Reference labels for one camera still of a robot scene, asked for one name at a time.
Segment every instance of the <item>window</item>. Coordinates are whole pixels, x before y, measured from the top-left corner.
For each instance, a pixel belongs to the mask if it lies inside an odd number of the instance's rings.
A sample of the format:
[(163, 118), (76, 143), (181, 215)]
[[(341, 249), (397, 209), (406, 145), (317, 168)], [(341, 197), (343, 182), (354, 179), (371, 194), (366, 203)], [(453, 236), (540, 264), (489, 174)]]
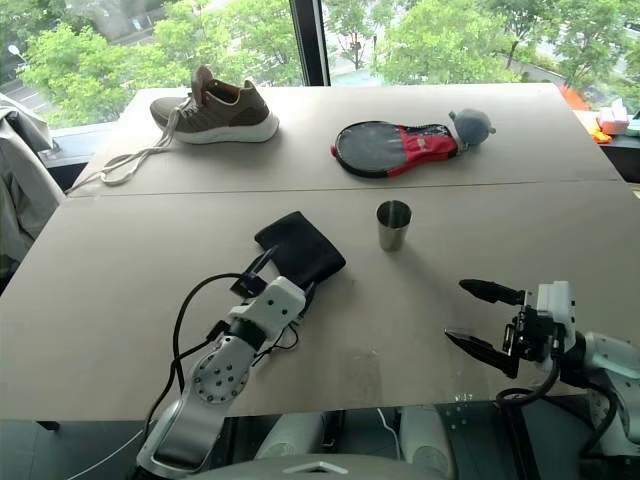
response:
[(640, 110), (637, 0), (323, 0), (332, 85), (552, 82)]
[(116, 120), (138, 89), (185, 85), (201, 64), (303, 84), (289, 0), (0, 0), (0, 31), (1, 91), (54, 128)]

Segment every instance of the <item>gray plush toy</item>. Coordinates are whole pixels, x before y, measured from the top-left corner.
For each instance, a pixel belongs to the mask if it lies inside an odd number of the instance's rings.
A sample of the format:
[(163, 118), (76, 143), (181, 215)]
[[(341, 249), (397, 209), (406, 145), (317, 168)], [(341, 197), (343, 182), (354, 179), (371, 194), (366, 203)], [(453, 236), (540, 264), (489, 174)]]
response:
[(480, 110), (465, 108), (457, 114), (450, 112), (449, 116), (453, 120), (463, 148), (467, 148), (469, 145), (479, 145), (487, 139), (490, 133), (496, 133), (487, 114)]

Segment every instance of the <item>brown sneaker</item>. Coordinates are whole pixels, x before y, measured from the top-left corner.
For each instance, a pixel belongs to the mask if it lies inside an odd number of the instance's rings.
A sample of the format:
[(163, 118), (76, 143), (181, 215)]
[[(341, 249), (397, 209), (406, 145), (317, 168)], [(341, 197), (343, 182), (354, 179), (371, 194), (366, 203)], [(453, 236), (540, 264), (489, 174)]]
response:
[(162, 129), (178, 108), (174, 137), (186, 143), (264, 142), (276, 133), (279, 123), (253, 83), (246, 80), (244, 87), (229, 85), (213, 78), (204, 66), (191, 82), (190, 101), (159, 98), (150, 108)]

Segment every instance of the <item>shoelace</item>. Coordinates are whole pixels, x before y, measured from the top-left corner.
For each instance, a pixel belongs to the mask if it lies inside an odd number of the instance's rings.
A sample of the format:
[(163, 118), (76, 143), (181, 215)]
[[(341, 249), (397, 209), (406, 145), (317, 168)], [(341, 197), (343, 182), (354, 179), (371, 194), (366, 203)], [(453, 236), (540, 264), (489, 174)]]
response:
[[(178, 125), (178, 119), (180, 118), (183, 110), (185, 110), (190, 103), (191, 95), (189, 95), (189, 97), (186, 98), (184, 102), (182, 102), (171, 111), (171, 113), (169, 114), (169, 118), (167, 119), (167, 125), (162, 131), (162, 136), (152, 147), (143, 148), (142, 150), (138, 150), (133, 154), (118, 155), (117, 157), (112, 158), (105, 164), (103, 168), (101, 168), (97, 172), (93, 172), (87, 178), (66, 190), (65, 193), (68, 195), (78, 188), (93, 182), (97, 178), (100, 178), (102, 183), (110, 187), (122, 185), (123, 183), (128, 182), (131, 177), (133, 177), (138, 171), (138, 168), (140, 168), (142, 162), (144, 162), (147, 158), (156, 153), (162, 153), (169, 150), (169, 145), (171, 144), (171, 140), (173, 140), (173, 135), (175, 134), (176, 126)], [(129, 171), (127, 171), (121, 177), (110, 178), (108, 176), (114, 170), (123, 167), (124, 165), (127, 165), (131, 162), (135, 163), (133, 164), (131, 169), (129, 169)]]

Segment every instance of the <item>metal cup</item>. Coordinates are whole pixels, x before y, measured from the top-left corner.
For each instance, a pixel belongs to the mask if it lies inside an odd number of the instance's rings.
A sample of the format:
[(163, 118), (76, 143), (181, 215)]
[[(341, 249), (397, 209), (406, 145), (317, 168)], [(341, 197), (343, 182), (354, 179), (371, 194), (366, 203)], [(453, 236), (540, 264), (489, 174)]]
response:
[(389, 200), (380, 204), (376, 216), (378, 239), (382, 249), (387, 252), (399, 250), (411, 222), (409, 205), (399, 200)]

